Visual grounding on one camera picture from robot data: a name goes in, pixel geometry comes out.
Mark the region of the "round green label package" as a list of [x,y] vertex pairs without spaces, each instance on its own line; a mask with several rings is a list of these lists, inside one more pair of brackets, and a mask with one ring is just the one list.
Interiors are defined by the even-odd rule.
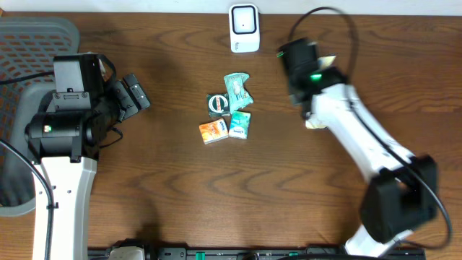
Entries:
[[211,118],[230,116],[230,102],[227,93],[208,94],[206,104]]

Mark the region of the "orange small snack box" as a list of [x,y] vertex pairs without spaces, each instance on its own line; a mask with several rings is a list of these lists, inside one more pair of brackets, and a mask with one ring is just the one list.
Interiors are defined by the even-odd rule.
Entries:
[[199,126],[204,144],[217,142],[229,137],[226,121],[220,118],[216,121],[204,123]]

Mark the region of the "teal snack packet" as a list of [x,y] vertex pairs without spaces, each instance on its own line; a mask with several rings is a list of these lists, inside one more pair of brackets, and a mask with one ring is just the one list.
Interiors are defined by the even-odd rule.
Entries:
[[249,78],[250,76],[248,74],[242,72],[224,76],[231,113],[234,113],[235,111],[253,103],[253,98],[244,87],[244,83]]

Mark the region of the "green white small box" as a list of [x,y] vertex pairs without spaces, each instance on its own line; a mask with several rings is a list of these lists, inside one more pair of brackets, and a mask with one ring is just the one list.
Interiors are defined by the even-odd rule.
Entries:
[[247,139],[250,126],[251,114],[242,111],[235,111],[232,114],[229,136],[238,139]]

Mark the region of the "white blue snack bag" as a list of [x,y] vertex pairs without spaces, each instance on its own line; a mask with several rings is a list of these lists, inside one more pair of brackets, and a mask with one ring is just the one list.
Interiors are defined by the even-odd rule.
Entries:
[[[321,69],[326,69],[331,66],[336,59],[336,55],[322,56],[318,58],[318,64]],[[305,121],[305,127],[307,129],[326,129],[327,126],[323,124],[316,116],[311,116]]]

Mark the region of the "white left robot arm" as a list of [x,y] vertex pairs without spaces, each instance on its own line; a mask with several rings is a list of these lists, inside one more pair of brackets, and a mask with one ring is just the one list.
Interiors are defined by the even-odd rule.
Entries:
[[88,91],[57,92],[37,83],[24,99],[38,111],[25,127],[34,166],[34,259],[87,259],[90,194],[100,150],[116,124],[146,109],[147,94],[134,74],[110,84],[85,108]]

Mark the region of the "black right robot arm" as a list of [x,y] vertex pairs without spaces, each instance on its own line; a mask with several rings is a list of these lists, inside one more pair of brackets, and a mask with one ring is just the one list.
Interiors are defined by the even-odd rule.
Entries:
[[400,145],[372,116],[353,85],[335,67],[287,75],[292,101],[309,129],[327,128],[368,184],[361,225],[345,243],[349,255],[385,256],[437,214],[437,165]]

